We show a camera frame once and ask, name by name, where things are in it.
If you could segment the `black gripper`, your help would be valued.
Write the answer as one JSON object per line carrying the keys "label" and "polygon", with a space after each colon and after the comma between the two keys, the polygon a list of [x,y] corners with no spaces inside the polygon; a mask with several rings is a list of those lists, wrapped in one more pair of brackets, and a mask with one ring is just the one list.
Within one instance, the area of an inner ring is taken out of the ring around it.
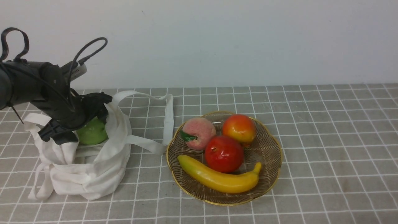
{"label": "black gripper", "polygon": [[64,143],[78,143],[78,136],[74,129],[79,129],[97,118],[106,124],[108,110],[106,104],[111,103],[113,97],[104,92],[72,96],[71,102],[66,97],[51,94],[41,100],[41,111],[48,115],[50,121],[38,131],[44,142],[53,140],[57,145]]}

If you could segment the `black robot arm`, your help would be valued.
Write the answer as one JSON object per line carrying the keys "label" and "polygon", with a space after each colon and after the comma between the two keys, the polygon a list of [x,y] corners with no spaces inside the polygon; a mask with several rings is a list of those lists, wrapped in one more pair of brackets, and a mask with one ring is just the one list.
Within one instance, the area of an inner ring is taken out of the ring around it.
{"label": "black robot arm", "polygon": [[103,92],[80,95],[68,78],[66,67],[48,62],[1,63],[1,109],[29,102],[50,117],[38,131],[41,140],[77,142],[75,131],[96,119],[106,123],[105,105],[113,98]]}

